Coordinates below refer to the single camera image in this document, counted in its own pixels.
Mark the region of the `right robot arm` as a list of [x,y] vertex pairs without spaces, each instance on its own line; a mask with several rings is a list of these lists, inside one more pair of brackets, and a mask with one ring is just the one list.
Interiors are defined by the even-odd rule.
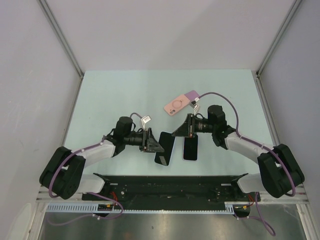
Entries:
[[293,196],[296,187],[305,181],[305,176],[292,151],[285,144],[265,145],[240,135],[226,121],[220,105],[211,105],[207,117],[187,114],[183,124],[172,135],[194,138],[198,133],[211,134],[217,147],[236,152],[258,165],[259,173],[238,176],[230,188],[231,196],[242,201],[249,193],[267,191],[272,197]]

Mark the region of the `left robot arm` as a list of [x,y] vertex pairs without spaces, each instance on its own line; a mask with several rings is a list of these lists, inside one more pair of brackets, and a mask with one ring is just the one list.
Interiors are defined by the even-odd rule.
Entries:
[[165,150],[155,139],[151,128],[135,130],[131,117],[122,116],[111,132],[99,143],[71,150],[58,147],[39,177],[39,183],[48,189],[51,198],[69,199],[75,193],[93,194],[100,200],[110,196],[111,188],[100,176],[83,171],[107,158],[114,158],[126,146],[137,146],[144,153],[163,153]]

